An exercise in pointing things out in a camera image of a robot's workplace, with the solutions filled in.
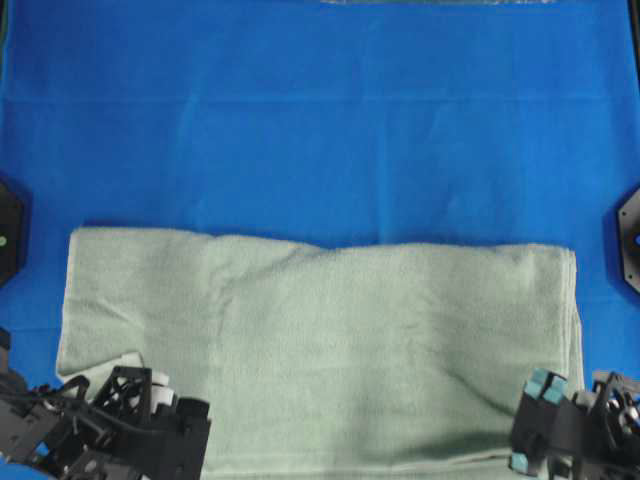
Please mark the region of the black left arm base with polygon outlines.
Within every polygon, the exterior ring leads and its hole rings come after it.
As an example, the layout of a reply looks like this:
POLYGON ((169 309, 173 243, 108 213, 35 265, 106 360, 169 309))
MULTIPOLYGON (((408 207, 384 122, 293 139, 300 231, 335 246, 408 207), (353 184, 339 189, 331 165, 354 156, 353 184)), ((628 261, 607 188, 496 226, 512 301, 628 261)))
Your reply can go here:
POLYGON ((23 184, 1 173, 1 287, 28 262, 32 200, 23 184))

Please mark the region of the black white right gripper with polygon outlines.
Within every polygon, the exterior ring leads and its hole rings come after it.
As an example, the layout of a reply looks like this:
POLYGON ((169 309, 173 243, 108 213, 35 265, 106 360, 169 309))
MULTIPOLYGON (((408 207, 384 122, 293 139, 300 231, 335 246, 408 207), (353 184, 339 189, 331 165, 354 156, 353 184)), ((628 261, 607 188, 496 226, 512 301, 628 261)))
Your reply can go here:
POLYGON ((565 377, 536 368, 509 435, 508 467, 550 479, 639 477, 639 382, 598 372, 591 390, 566 395, 565 377))

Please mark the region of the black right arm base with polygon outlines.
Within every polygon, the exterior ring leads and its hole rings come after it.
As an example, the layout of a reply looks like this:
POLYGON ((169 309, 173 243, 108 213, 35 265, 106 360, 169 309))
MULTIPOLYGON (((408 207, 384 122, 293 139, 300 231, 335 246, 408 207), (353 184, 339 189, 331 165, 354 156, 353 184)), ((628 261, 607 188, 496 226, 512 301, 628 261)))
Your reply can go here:
POLYGON ((622 276, 639 293, 639 188, 626 196, 616 211, 622 276))

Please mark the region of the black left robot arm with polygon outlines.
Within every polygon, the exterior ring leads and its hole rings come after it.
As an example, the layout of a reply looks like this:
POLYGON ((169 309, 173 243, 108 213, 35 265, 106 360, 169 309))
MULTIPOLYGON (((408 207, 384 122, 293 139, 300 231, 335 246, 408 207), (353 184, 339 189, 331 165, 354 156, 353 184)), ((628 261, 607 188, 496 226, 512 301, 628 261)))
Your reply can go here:
POLYGON ((95 395, 84 375, 31 388, 1 333, 1 458, 52 479, 198 479, 209 405, 180 398, 162 374, 116 365, 95 395))

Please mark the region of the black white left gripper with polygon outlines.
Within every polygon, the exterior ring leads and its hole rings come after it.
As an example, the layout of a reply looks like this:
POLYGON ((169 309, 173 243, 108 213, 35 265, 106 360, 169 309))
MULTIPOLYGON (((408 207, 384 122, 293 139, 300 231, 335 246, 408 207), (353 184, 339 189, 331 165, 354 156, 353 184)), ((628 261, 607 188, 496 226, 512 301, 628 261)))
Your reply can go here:
POLYGON ((77 375, 66 479, 198 479, 211 429, 209 404, 178 398, 169 378, 117 365, 99 385, 77 375))

